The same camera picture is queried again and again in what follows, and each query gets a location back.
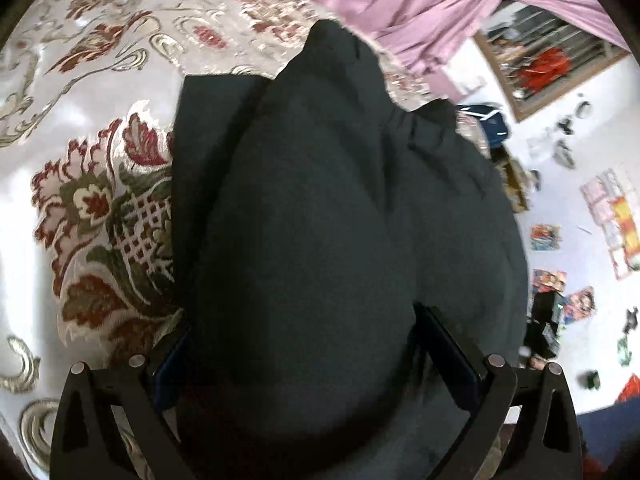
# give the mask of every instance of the pink fabric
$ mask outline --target pink fabric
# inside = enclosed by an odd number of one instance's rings
[[[437,72],[503,0],[315,0],[369,34],[412,72]],[[628,50],[597,0],[514,0]]]

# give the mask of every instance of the white wall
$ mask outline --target white wall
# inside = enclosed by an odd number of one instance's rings
[[[604,105],[615,101],[615,97],[606,96],[607,90],[618,95],[618,88],[612,85],[590,91],[594,95],[599,91]],[[625,311],[633,306],[640,307],[640,272],[620,282],[616,280],[604,234],[591,219],[579,190],[595,175],[623,164],[640,191],[640,102],[595,126],[590,136],[575,139],[573,146],[577,168],[566,170],[553,160],[540,164],[543,189],[532,196],[532,210],[516,215],[516,219],[526,244],[530,270],[565,270],[568,274],[565,292],[568,294],[588,285],[594,286],[596,316],[567,327],[558,356],[568,377],[576,411],[581,413],[612,404],[631,373],[640,375],[640,329],[629,338],[634,354],[631,365],[621,367],[616,357],[616,344],[625,325]],[[537,223],[562,227],[560,251],[543,253],[529,249],[529,229]],[[581,231],[579,226],[593,234]],[[585,390],[578,384],[578,375],[590,369],[600,373],[602,387],[599,391]]]
[[[573,115],[583,99],[593,104],[593,113],[588,119],[574,120],[576,137],[594,132],[625,108],[640,102],[640,67],[632,56],[607,68],[521,123],[515,122],[498,79],[473,39],[466,40],[444,72],[463,94],[466,93],[465,88],[475,88],[479,82],[484,82],[484,86],[463,103],[495,102],[502,105],[511,129],[507,146],[525,166],[537,163],[530,159],[527,139],[543,135],[546,127],[555,126],[562,118]]]

